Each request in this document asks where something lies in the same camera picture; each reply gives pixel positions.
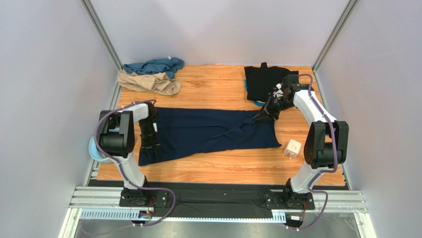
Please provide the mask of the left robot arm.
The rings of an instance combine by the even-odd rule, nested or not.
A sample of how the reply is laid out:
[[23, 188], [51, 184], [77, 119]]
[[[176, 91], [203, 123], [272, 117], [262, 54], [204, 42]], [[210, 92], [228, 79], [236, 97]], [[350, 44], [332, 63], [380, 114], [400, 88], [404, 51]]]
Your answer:
[[134, 125], [138, 123], [141, 130], [140, 152], [148, 160], [157, 160], [160, 141], [157, 129], [159, 114], [155, 103], [155, 99], [145, 100], [100, 112], [94, 130], [94, 144], [97, 151], [118, 168], [125, 189], [148, 190], [146, 176], [140, 171], [133, 154], [136, 140]]

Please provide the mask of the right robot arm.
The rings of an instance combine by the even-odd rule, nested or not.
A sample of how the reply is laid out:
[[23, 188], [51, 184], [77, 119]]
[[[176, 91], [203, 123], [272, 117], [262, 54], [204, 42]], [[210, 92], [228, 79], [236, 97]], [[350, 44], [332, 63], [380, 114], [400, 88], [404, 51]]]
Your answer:
[[348, 125], [323, 107], [309, 84], [277, 84], [253, 120], [278, 120], [281, 111], [292, 107], [300, 110], [310, 129], [304, 146], [305, 162], [289, 185], [295, 193], [308, 193], [323, 174], [334, 173], [345, 160]]

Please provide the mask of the navy blue t shirt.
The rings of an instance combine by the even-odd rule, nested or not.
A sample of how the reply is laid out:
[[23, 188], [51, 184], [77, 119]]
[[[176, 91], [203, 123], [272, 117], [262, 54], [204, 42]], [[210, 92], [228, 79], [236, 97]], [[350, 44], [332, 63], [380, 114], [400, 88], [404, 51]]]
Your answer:
[[172, 161], [197, 153], [280, 147], [274, 121], [254, 122], [257, 111], [158, 108], [160, 149], [139, 155], [139, 166]]

